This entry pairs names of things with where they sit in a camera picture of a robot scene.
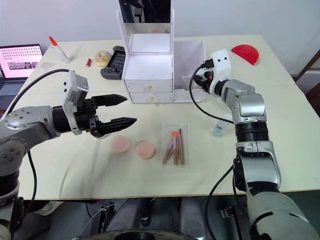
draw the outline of water bottle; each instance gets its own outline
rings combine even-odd
[[[230,120],[232,121],[232,116],[229,113],[226,113],[223,116],[224,119]],[[215,127],[213,128],[212,134],[213,136],[220,138],[222,136],[222,133],[228,128],[230,127],[230,125],[232,125],[229,122],[226,121],[222,121],[222,120],[218,120],[218,122],[216,123]]]

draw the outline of round sponge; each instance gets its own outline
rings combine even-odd
[[[138,146],[136,146],[135,151],[136,151],[136,154],[142,159],[150,159],[156,153],[155,146],[148,141],[140,142]]]
[[[112,143],[112,149],[116,153],[124,153],[129,150],[130,146],[130,140],[126,136],[117,136]]]

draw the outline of laptop screen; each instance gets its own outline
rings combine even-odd
[[[0,68],[7,80],[29,77],[41,58],[39,44],[0,46]]]

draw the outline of drawer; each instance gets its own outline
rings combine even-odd
[[[130,93],[132,102],[142,103],[172,103],[172,93]]]
[[[126,81],[129,93],[172,93],[172,80]]]

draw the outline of clear plastic bag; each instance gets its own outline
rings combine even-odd
[[[187,125],[162,123],[160,136],[160,162],[163,167],[189,167]]]

